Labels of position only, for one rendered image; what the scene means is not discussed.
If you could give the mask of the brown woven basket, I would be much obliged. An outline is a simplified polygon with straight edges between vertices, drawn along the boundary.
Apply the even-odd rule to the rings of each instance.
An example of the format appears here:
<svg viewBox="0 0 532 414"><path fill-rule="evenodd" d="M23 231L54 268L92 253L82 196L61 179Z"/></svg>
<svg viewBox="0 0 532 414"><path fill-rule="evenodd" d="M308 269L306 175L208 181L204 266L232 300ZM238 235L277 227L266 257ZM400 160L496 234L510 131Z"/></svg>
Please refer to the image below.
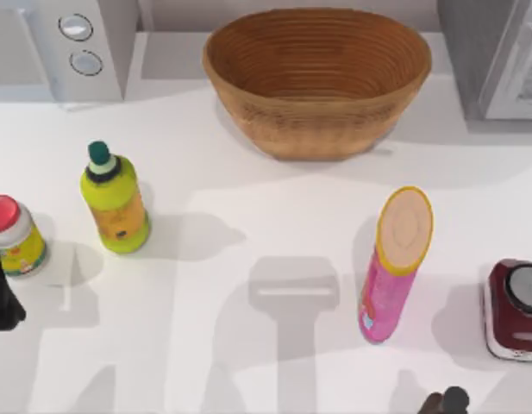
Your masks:
<svg viewBox="0 0 532 414"><path fill-rule="evenodd" d="M387 136L432 68L428 43L356 9L272 9L214 31L203 69L236 127L278 160L345 160Z"/></svg>

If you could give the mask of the pink can with yellow rim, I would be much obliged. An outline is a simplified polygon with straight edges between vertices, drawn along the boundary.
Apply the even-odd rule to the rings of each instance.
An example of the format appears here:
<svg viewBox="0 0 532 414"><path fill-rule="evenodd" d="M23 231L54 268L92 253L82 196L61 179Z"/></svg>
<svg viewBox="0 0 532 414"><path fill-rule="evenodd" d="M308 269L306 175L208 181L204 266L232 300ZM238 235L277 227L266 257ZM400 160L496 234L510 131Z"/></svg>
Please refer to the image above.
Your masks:
<svg viewBox="0 0 532 414"><path fill-rule="evenodd" d="M384 342L396 330L433 229L432 206L420 188L401 187L386 200L358 307L360 330L370 343Z"/></svg>

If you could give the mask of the green bottle with dark cap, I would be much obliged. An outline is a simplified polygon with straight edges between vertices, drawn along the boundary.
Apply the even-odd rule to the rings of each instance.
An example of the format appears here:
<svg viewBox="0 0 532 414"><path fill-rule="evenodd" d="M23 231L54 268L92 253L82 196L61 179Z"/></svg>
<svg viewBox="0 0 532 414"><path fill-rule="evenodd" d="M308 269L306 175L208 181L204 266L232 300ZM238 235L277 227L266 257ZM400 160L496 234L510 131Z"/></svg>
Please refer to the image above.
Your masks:
<svg viewBox="0 0 532 414"><path fill-rule="evenodd" d="M128 158L111 153L104 141L91 142L88 155L80 190L101 242L113 253L131 254L150 234L135 167Z"/></svg>

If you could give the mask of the microwave knob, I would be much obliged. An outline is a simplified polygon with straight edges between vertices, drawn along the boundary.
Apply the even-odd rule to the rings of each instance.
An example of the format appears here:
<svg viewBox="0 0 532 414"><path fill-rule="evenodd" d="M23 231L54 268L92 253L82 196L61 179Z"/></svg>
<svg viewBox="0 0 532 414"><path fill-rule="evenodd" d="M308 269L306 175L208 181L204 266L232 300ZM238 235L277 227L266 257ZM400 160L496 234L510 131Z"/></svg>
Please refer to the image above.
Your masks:
<svg viewBox="0 0 532 414"><path fill-rule="evenodd" d="M86 77L97 76L103 70L101 58L89 50L72 53L69 63L73 71Z"/></svg>
<svg viewBox="0 0 532 414"><path fill-rule="evenodd" d="M71 41L87 41L93 35L91 21L80 14L62 16L58 21L59 31Z"/></svg>

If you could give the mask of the yellow jar with red lid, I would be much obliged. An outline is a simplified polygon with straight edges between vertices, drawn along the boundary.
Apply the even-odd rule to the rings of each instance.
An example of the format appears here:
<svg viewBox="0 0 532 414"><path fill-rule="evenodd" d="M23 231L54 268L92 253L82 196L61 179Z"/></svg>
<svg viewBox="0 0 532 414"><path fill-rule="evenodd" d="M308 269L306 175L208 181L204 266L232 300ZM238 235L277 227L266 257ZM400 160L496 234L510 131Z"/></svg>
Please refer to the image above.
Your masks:
<svg viewBox="0 0 532 414"><path fill-rule="evenodd" d="M22 276L39 267L47 244L27 207L0 195L0 259L8 276Z"/></svg>

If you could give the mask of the grey cabinet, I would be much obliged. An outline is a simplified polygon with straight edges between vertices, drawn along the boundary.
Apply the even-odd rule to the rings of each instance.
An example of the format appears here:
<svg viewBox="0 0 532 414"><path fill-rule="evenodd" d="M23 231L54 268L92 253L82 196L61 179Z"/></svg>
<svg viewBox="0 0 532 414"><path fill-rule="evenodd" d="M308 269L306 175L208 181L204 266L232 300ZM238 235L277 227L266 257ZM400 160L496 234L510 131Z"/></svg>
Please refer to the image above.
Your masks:
<svg viewBox="0 0 532 414"><path fill-rule="evenodd" d="M532 0L437 0L467 120L532 121Z"/></svg>

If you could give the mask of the dark red jar grey lid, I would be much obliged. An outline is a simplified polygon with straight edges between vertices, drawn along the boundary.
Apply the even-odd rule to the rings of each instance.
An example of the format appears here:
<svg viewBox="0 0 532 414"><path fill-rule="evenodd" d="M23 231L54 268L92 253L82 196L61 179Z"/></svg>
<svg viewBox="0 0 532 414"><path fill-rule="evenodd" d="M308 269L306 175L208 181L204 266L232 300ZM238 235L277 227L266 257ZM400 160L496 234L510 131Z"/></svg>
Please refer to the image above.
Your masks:
<svg viewBox="0 0 532 414"><path fill-rule="evenodd" d="M532 362L532 261L503 259L483 287L485 341L508 361Z"/></svg>

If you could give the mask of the pale microwave oven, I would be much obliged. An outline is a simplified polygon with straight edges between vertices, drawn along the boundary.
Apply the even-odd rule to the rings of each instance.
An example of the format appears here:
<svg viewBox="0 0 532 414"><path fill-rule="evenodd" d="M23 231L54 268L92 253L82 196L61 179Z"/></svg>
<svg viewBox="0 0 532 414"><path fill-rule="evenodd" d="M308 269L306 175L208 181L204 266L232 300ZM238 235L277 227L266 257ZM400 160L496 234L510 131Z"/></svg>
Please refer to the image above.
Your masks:
<svg viewBox="0 0 532 414"><path fill-rule="evenodd" d="M91 21L87 41L59 31L59 19L73 14ZM0 0L0 102L121 102L140 14L138 0ZM97 76L71 68L70 55L82 50L101 58Z"/></svg>

